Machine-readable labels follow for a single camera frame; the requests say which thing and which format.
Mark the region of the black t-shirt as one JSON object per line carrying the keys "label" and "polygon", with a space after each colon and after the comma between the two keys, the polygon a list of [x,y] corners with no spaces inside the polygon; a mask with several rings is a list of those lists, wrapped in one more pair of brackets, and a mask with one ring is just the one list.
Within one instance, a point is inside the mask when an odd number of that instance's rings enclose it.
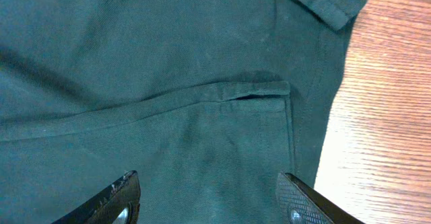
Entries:
{"label": "black t-shirt", "polygon": [[366,0],[1,0],[1,222],[128,170],[140,223],[283,223]]}

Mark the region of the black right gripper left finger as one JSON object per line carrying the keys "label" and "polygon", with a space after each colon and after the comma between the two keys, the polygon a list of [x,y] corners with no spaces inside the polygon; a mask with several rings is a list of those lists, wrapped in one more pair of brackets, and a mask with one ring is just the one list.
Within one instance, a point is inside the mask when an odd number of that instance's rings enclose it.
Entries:
{"label": "black right gripper left finger", "polygon": [[53,224],[136,224],[140,197],[138,173],[132,170]]}

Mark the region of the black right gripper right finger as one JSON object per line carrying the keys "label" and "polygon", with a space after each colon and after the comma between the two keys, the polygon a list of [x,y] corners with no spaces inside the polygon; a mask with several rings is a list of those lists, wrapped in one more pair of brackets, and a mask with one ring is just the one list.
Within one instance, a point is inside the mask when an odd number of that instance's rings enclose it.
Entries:
{"label": "black right gripper right finger", "polygon": [[291,173],[277,177],[276,197],[289,224],[364,224]]}

